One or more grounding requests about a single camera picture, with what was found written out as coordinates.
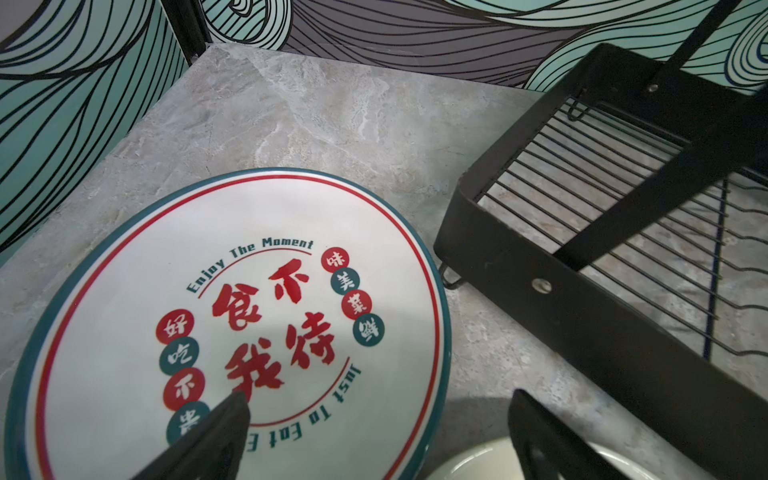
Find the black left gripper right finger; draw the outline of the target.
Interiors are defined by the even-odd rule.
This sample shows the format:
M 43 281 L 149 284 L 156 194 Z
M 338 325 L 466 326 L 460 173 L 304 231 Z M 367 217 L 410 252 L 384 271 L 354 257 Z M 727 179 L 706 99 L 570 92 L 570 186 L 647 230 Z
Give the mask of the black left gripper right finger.
M 592 449 L 523 389 L 514 391 L 507 414 L 509 436 L 526 479 L 623 479 Z

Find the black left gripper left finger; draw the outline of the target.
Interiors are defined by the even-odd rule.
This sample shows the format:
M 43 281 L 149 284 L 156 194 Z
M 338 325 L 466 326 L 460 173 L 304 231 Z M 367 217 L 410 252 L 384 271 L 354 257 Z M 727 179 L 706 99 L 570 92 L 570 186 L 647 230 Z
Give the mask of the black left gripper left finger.
M 246 396 L 234 392 L 134 479 L 235 479 L 249 425 Z

